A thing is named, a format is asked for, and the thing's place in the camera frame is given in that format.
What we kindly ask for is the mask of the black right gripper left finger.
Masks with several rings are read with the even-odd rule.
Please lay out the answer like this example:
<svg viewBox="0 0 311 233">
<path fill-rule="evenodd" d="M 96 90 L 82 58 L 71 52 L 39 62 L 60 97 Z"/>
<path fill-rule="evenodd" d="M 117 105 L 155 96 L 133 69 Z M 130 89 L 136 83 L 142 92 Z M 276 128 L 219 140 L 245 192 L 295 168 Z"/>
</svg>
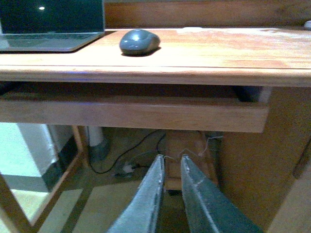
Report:
<svg viewBox="0 0 311 233">
<path fill-rule="evenodd" d="M 136 194 L 107 230 L 109 233 L 155 233 L 165 180 L 165 159 L 159 154 L 148 169 Z"/>
</svg>

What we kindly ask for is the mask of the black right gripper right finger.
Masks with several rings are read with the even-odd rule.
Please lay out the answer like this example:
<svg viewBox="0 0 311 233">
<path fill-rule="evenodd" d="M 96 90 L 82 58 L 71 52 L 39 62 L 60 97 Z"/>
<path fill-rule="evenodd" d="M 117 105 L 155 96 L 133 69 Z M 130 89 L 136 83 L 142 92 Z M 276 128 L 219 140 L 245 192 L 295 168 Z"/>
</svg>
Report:
<svg viewBox="0 0 311 233">
<path fill-rule="evenodd" d="M 261 233 L 187 156 L 181 159 L 182 196 L 191 233 Z"/>
</svg>

